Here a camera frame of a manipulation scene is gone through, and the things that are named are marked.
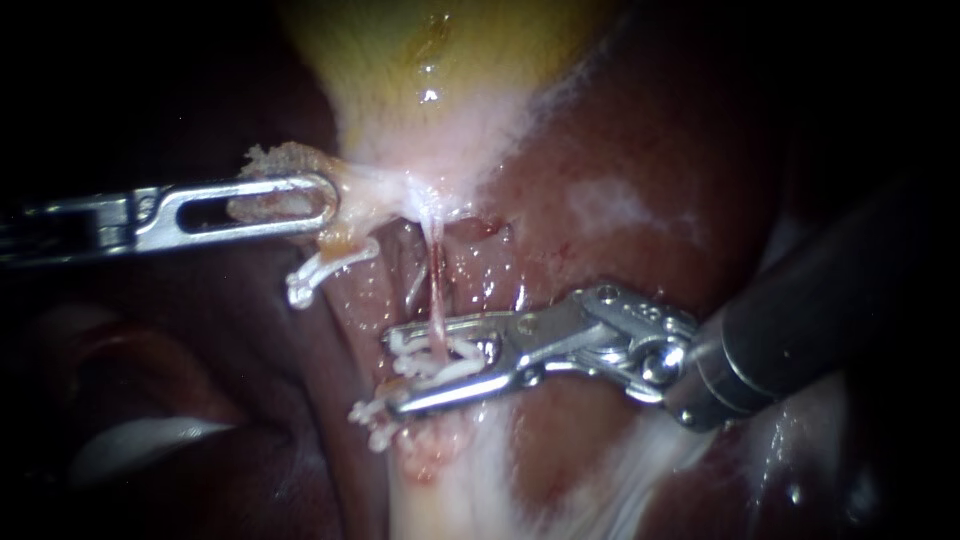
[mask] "white fibrous tissue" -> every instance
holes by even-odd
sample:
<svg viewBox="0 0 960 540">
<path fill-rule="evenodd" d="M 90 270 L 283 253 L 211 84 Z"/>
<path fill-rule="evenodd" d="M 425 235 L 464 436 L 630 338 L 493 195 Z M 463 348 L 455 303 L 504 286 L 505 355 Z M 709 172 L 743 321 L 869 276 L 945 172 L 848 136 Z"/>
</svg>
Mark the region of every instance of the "white fibrous tissue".
<svg viewBox="0 0 960 540">
<path fill-rule="evenodd" d="M 385 451 L 400 432 L 400 423 L 386 410 L 387 396 L 417 388 L 430 388 L 450 381 L 476 375 L 484 369 L 487 358 L 472 341 L 448 336 L 447 349 L 454 353 L 450 362 L 437 360 L 430 351 L 428 337 L 413 338 L 404 342 L 398 332 L 388 338 L 390 353 L 396 356 L 393 370 L 405 379 L 405 384 L 389 383 L 395 389 L 369 402 L 358 401 L 347 415 L 347 420 L 370 430 L 368 446 L 376 453 Z"/>
</svg>

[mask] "metal surgical instrument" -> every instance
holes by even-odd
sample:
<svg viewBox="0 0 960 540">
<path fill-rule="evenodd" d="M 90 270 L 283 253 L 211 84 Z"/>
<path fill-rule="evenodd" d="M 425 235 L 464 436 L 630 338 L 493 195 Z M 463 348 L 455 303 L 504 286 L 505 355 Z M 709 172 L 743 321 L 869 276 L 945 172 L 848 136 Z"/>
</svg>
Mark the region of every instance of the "metal surgical instrument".
<svg viewBox="0 0 960 540">
<path fill-rule="evenodd" d="M 280 218 L 237 221 L 226 217 L 230 200 L 302 196 L 309 209 Z M 188 223 L 191 206 L 219 219 Z M 232 180 L 197 186 L 164 186 L 97 194 L 26 206 L 0 220 L 0 266 L 29 267 L 143 254 L 188 246 L 318 231 L 339 206 L 334 185 L 315 173 Z"/>
</svg>

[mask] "white tissue strand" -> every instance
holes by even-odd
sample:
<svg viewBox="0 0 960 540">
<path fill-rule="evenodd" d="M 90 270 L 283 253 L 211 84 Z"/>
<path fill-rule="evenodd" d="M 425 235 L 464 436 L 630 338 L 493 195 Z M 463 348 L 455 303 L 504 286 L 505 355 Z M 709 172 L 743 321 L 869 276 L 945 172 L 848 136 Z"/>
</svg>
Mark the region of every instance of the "white tissue strand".
<svg viewBox="0 0 960 540">
<path fill-rule="evenodd" d="M 142 469 L 167 454 L 233 426 L 199 418 L 144 418 L 99 433 L 77 452 L 69 483 L 89 487 Z"/>
<path fill-rule="evenodd" d="M 404 342 L 399 333 L 393 332 L 387 340 L 391 354 L 397 357 L 393 362 L 393 370 L 410 381 L 408 387 L 429 388 L 455 381 L 475 375 L 487 365 L 483 351 L 466 339 L 447 338 L 447 349 L 460 358 L 446 364 L 431 354 L 430 340 L 426 337 Z M 370 430 L 367 446 L 376 453 L 389 448 L 394 436 L 401 433 L 400 424 L 386 412 L 383 399 L 380 398 L 368 403 L 354 403 L 347 421 Z"/>
</svg>

